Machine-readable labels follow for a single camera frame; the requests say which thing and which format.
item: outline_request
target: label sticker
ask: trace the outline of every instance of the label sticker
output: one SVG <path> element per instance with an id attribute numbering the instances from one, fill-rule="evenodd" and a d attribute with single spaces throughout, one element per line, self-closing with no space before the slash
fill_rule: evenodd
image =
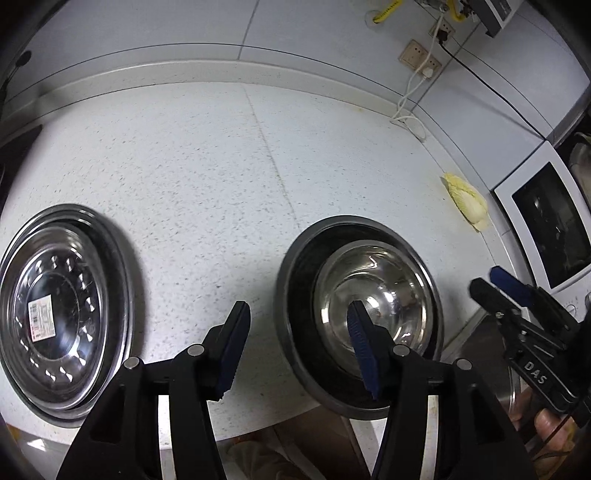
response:
<path id="1" fill-rule="evenodd" d="M 56 327 L 53 324 L 51 295 L 30 301 L 28 307 L 31 340 L 38 342 L 39 340 L 55 337 Z"/>

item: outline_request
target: microwave window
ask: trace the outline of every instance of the microwave window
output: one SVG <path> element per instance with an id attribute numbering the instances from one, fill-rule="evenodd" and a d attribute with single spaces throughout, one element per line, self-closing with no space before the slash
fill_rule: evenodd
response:
<path id="1" fill-rule="evenodd" d="M 551 288 L 591 263 L 591 244 L 581 217 L 550 163 L 512 197 L 534 238 Z"/>

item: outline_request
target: metal pot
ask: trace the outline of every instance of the metal pot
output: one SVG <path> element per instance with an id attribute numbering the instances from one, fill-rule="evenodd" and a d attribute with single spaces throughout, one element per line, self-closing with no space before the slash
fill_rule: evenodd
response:
<path id="1" fill-rule="evenodd" d="M 383 268 L 372 271 L 364 259 L 376 255 Z M 338 414 L 361 420 L 384 418 L 388 402 L 371 398 L 342 333 L 346 331 L 342 309 L 352 299 L 363 300 L 372 320 L 390 327 L 395 341 L 408 341 L 426 358 L 439 359 L 443 339 L 439 295 L 414 249 L 367 218 L 321 220 L 298 236 L 285 255 L 275 289 L 275 326 L 295 375 L 316 400 Z M 330 312 L 336 318 L 331 319 Z M 416 335 L 412 325 L 422 332 Z M 399 328 L 408 335 L 402 338 Z"/>

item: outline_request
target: screw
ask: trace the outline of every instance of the screw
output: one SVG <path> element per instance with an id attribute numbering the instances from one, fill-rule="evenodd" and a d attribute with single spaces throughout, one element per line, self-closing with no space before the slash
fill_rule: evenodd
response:
<path id="1" fill-rule="evenodd" d="M 195 345 L 191 345 L 189 348 L 187 348 L 187 353 L 191 356 L 203 355 L 204 351 L 205 347 L 200 343 L 196 343 Z"/>
<path id="2" fill-rule="evenodd" d="M 459 369 L 461 370 L 472 370 L 472 363 L 465 359 L 465 358 L 459 358 L 456 360 L 456 365 Z"/>
<path id="3" fill-rule="evenodd" d="M 136 356 L 130 356 L 125 362 L 123 362 L 123 366 L 128 370 L 133 370 L 138 365 L 139 358 L 137 358 Z"/>
<path id="4" fill-rule="evenodd" d="M 394 355 L 407 356 L 410 353 L 410 348 L 402 344 L 394 345 L 394 348 L 392 348 L 392 352 L 394 353 Z"/>

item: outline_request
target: electrical outlet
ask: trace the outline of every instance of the electrical outlet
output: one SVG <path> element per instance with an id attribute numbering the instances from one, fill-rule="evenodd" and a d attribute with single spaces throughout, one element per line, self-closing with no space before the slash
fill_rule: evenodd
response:
<path id="1" fill-rule="evenodd" d="M 431 27 L 431 30 L 429 30 L 429 35 L 433 36 L 435 35 L 437 32 L 435 32 L 435 29 L 437 28 L 437 21 L 433 24 L 433 26 Z M 447 32 L 447 40 L 444 42 L 447 43 L 449 42 L 449 39 L 453 37 L 453 34 L 456 32 L 453 27 L 447 23 L 445 20 L 443 20 L 441 22 L 441 26 L 439 27 L 439 30 L 443 30 L 444 32 Z"/>
<path id="2" fill-rule="evenodd" d="M 418 41 L 411 40 L 398 59 L 412 71 L 415 71 L 421 66 L 421 63 L 425 61 L 428 52 L 429 51 Z M 431 55 L 429 61 L 424 66 L 424 68 L 427 67 L 431 67 L 433 69 L 433 75 L 431 76 L 431 78 L 433 78 L 437 71 L 441 68 L 441 62 Z"/>

